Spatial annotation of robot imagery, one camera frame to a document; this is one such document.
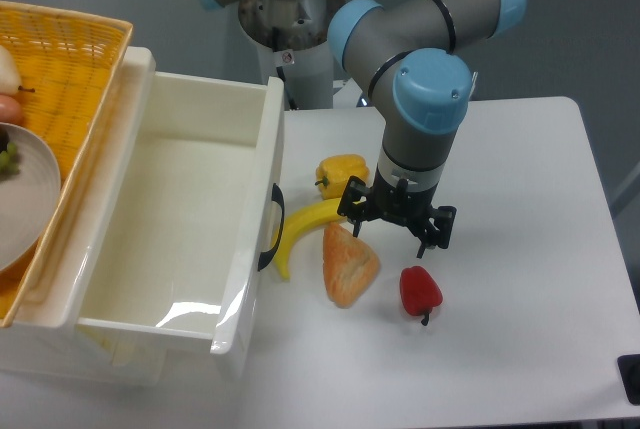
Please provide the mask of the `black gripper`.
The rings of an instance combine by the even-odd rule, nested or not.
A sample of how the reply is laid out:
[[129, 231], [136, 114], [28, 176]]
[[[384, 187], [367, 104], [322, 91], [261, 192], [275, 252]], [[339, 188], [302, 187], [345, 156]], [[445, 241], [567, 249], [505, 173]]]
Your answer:
[[340, 198], [337, 213], [353, 226], [355, 238], [364, 222], [377, 219], [402, 227], [418, 227], [417, 258], [422, 258], [427, 250], [449, 247], [457, 215], [454, 206], [432, 206], [436, 188], [410, 191], [409, 183], [388, 183], [379, 170], [369, 187], [361, 178], [352, 175]]

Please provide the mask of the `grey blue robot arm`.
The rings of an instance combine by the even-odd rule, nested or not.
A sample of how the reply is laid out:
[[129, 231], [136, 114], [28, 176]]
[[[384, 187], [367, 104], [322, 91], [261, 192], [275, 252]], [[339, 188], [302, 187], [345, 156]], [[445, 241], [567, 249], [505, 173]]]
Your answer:
[[456, 211], [432, 200], [475, 84], [457, 51], [517, 25], [527, 0], [199, 1], [237, 6], [262, 77], [283, 82], [291, 109], [328, 104], [334, 70], [345, 70], [385, 129], [373, 180], [351, 178], [339, 214], [404, 227], [422, 250], [448, 247]]

